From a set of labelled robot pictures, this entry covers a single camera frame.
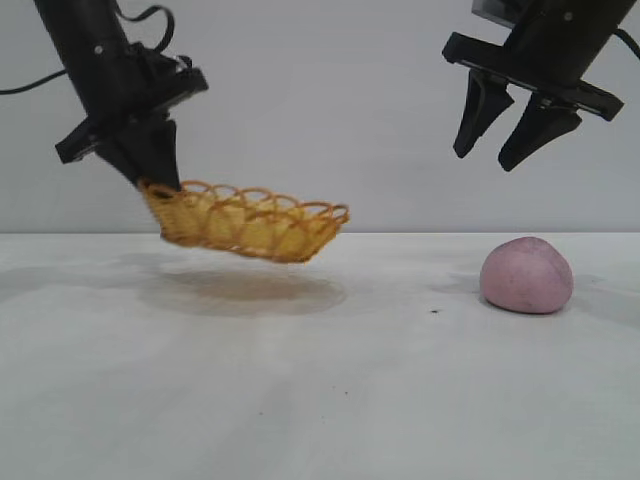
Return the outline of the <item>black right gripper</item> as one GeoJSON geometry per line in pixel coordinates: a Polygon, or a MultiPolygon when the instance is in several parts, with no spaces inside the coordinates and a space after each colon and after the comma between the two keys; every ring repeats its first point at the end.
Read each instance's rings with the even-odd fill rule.
{"type": "Polygon", "coordinates": [[[453,33],[443,56],[470,69],[456,155],[468,155],[514,103],[508,84],[537,94],[499,152],[506,172],[576,130],[576,109],[613,120],[623,102],[582,77],[630,11],[629,1],[530,1],[501,46],[453,33]]]}

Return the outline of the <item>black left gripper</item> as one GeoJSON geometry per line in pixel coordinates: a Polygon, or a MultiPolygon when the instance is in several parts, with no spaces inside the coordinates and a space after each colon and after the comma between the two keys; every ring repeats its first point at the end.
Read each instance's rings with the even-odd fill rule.
{"type": "Polygon", "coordinates": [[[97,151],[135,189],[145,178],[179,191],[174,120],[147,124],[143,149],[139,142],[107,140],[206,91],[203,72],[185,56],[169,57],[129,42],[117,20],[103,25],[49,20],[47,31],[86,113],[56,145],[61,161],[76,162],[97,151]]]}

